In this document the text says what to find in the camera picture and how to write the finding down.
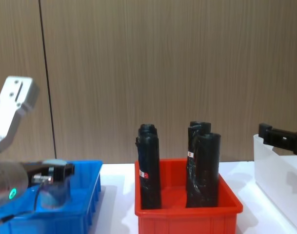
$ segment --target black bracket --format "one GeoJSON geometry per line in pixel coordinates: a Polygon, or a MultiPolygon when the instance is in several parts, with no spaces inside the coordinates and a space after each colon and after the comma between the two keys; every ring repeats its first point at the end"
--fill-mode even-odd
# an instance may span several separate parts
{"type": "Polygon", "coordinates": [[[297,155],[297,132],[279,130],[261,123],[259,124],[259,137],[263,138],[263,144],[290,150],[297,155]]]}
{"type": "Polygon", "coordinates": [[[32,178],[34,175],[40,174],[41,176],[51,176],[54,183],[64,182],[69,176],[74,175],[75,166],[72,163],[66,165],[53,165],[36,163],[22,163],[22,166],[28,174],[29,185],[28,187],[35,186],[32,178]]]}

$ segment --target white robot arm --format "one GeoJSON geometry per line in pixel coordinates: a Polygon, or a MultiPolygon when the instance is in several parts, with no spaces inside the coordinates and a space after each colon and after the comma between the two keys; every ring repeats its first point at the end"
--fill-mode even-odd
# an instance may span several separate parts
{"type": "Polygon", "coordinates": [[[0,153],[13,142],[21,117],[34,108],[38,94],[32,78],[6,79],[0,93],[0,153]]]}

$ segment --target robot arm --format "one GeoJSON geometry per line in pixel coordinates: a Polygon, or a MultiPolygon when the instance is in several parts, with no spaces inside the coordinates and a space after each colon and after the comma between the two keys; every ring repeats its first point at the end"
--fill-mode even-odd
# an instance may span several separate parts
{"type": "MultiPolygon", "coordinates": [[[[0,93],[0,153],[13,142],[20,119],[32,111],[39,88],[32,78],[8,77],[0,93]]],[[[42,184],[63,183],[74,174],[74,165],[54,162],[20,163],[0,162],[0,206],[20,197],[28,187],[42,184]]],[[[4,217],[9,221],[17,214],[4,217]]]]}
{"type": "Polygon", "coordinates": [[[8,77],[0,93],[0,153],[13,142],[20,119],[32,111],[39,88],[32,78],[8,77]]]}

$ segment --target red plastic bin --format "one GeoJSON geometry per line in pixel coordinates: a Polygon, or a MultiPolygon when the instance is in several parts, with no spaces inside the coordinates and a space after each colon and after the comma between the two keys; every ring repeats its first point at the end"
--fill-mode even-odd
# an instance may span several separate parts
{"type": "Polygon", "coordinates": [[[242,204],[219,176],[218,207],[185,208],[186,159],[160,160],[162,209],[142,210],[139,162],[135,163],[135,214],[139,234],[235,234],[242,204]]]}

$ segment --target clear plastic bin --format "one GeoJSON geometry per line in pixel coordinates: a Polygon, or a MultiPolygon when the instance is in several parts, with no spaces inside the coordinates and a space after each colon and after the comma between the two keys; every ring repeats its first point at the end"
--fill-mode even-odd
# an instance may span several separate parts
{"type": "Polygon", "coordinates": [[[297,156],[279,156],[254,135],[254,158],[256,183],[297,227],[297,156]]]}

